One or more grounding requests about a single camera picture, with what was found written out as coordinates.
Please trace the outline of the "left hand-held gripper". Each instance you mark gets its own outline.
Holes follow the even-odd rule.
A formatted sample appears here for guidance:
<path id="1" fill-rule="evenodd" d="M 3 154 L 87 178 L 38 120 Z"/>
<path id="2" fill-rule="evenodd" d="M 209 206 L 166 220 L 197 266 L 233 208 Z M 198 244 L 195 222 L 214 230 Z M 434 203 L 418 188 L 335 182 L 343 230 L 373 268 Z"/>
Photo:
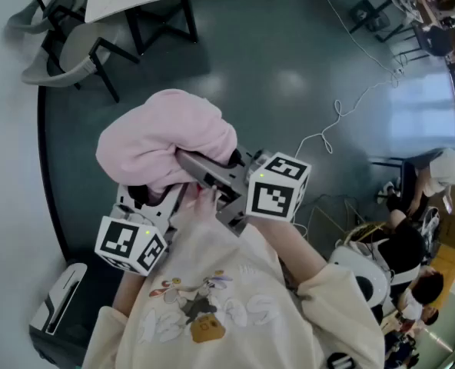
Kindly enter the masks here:
<path id="1" fill-rule="evenodd" d="M 109 216 L 101 219 L 95 253 L 114 268 L 148 276 L 168 256 L 174 229 L 169 226 L 186 192 L 185 184 L 173 184 L 158 200 L 156 220 L 136 211 L 149 207 L 147 185 L 120 184 L 117 202 Z"/>

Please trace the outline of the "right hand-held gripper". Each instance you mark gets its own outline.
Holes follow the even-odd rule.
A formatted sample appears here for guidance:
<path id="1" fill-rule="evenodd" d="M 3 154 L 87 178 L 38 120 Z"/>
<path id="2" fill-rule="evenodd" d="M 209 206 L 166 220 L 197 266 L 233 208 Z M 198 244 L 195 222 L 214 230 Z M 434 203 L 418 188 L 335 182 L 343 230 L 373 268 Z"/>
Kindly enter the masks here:
<path id="1" fill-rule="evenodd" d="M 178 164 L 204 187 L 216 186 L 232 200 L 219 202 L 217 219 L 236 235 L 249 217 L 291 221 L 302 204 L 311 165 L 281 152 L 236 148 L 222 164 L 193 151 L 177 150 Z"/>

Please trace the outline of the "pink clothes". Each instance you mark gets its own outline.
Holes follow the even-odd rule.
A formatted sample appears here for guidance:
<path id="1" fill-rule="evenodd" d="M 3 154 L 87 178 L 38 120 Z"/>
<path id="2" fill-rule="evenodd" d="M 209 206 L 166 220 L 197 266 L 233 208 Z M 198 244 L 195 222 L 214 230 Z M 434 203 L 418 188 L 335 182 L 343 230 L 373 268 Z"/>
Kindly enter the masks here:
<path id="1" fill-rule="evenodd" d="M 158 198 L 167 187 L 194 180 L 179 165 L 178 149 L 225 165 L 237 149 L 237 133 L 206 98 L 166 89 L 112 122 L 100 134 L 95 156 L 113 181 L 146 186 Z"/>

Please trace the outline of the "person's left forearm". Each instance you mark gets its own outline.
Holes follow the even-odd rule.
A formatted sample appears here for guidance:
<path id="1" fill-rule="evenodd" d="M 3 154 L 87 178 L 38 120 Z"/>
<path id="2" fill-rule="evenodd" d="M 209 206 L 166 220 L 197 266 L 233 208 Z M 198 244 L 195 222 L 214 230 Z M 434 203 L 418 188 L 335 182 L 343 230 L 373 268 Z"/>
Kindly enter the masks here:
<path id="1" fill-rule="evenodd" d="M 112 307 L 124 316 L 129 317 L 144 281 L 144 276 L 125 272 L 118 286 Z"/>

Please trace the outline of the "person's right forearm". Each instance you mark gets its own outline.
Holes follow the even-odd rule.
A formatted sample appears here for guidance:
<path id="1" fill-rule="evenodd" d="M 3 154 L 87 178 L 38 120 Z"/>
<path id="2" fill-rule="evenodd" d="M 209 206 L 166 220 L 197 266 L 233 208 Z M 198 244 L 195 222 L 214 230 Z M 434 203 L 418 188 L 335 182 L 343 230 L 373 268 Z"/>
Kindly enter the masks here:
<path id="1" fill-rule="evenodd" d="M 249 218 L 268 244 L 276 251 L 298 287 L 327 266 L 326 260 L 303 238 L 290 222 L 267 218 Z"/>

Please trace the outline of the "person's right hand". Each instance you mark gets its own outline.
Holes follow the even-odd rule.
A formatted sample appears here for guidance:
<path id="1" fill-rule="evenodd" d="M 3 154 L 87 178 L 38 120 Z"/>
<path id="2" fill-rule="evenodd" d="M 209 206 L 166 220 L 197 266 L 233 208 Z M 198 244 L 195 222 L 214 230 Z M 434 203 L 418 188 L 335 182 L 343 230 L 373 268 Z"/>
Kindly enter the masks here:
<path id="1" fill-rule="evenodd" d="M 216 186 L 202 189 L 194 201 L 192 211 L 192 224 L 207 224 L 215 219 L 217 213 L 218 190 Z"/>

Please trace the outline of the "white grey device stand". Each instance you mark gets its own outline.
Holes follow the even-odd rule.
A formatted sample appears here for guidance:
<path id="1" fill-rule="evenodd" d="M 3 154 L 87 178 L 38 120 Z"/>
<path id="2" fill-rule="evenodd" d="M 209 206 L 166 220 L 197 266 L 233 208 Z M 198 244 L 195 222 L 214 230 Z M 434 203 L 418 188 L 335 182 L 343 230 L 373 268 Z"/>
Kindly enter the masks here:
<path id="1" fill-rule="evenodd" d="M 30 331 L 53 335 L 88 270 L 84 263 L 70 264 L 60 275 L 29 324 Z"/>

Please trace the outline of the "person's cream printed shirt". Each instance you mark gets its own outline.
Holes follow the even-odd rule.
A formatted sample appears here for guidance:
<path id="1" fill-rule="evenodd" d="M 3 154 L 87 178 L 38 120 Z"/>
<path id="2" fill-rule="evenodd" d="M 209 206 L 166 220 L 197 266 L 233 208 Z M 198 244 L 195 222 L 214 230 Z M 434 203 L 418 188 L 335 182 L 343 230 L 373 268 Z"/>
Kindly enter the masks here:
<path id="1" fill-rule="evenodd" d="M 289 292 L 247 226 L 182 214 L 171 253 L 130 314 L 103 307 L 82 369 L 384 368 L 384 337 L 352 272 L 325 264 Z"/>

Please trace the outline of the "large white curved table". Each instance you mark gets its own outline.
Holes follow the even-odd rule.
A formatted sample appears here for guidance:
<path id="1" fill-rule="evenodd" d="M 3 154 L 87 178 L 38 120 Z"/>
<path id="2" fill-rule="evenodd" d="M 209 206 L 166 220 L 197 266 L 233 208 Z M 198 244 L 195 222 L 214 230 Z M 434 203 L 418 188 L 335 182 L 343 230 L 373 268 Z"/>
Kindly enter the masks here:
<path id="1" fill-rule="evenodd" d="M 7 29 L 29 0 L 0 0 L 0 369 L 52 369 L 28 325 L 63 270 L 38 155 L 38 89 L 21 80 L 42 38 Z"/>

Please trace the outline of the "grey chair black legs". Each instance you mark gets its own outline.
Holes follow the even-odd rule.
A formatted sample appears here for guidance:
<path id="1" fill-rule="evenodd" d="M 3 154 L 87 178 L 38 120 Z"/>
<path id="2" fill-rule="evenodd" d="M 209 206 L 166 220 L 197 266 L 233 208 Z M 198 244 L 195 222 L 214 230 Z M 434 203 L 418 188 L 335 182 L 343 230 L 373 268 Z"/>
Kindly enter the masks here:
<path id="1" fill-rule="evenodd" d="M 135 64 L 138 57 L 124 49 L 123 31 L 113 24 L 96 22 L 81 24 L 71 30 L 59 55 L 46 38 L 33 62 L 22 72 L 21 80 L 27 85 L 50 88 L 81 87 L 81 81 L 97 75 L 114 101 L 119 95 L 105 71 L 104 64 L 112 55 L 118 55 Z"/>
<path id="2" fill-rule="evenodd" d="M 7 21 L 11 30 L 37 35 L 60 29 L 66 18 L 84 19 L 80 15 L 85 0 L 32 0 Z"/>

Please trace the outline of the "white round robot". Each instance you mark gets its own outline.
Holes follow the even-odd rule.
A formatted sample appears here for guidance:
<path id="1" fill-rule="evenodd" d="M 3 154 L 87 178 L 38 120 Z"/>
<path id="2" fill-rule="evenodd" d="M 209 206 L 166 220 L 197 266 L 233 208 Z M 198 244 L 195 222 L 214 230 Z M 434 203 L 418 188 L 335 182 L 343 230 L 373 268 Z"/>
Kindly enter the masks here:
<path id="1" fill-rule="evenodd" d="M 350 269 L 370 308 L 382 305 L 389 294 L 389 279 L 385 271 L 371 259 L 348 246 L 338 246 L 330 263 Z"/>

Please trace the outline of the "dark chair black legs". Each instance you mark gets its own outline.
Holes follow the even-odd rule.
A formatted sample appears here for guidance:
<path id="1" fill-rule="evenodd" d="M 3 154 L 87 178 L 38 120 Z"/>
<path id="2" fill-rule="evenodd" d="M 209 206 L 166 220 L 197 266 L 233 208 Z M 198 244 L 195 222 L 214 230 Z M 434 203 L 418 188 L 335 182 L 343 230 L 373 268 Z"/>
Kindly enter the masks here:
<path id="1" fill-rule="evenodd" d="M 369 0 L 359 1 L 350 11 L 349 16 L 354 23 L 349 31 L 351 34 L 361 27 L 365 27 L 369 32 L 379 32 L 390 26 L 390 19 L 384 12 L 392 4 L 391 0 L 386 0 L 377 8 L 372 6 Z"/>

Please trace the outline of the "black striped round badge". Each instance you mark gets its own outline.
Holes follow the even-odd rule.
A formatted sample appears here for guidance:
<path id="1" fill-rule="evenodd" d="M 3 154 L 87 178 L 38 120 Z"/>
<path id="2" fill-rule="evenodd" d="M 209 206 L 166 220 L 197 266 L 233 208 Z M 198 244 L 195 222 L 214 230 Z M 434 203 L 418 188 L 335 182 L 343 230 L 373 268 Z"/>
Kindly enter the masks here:
<path id="1" fill-rule="evenodd" d="M 328 369 L 355 369 L 354 359 L 345 353 L 334 352 L 327 358 Z"/>

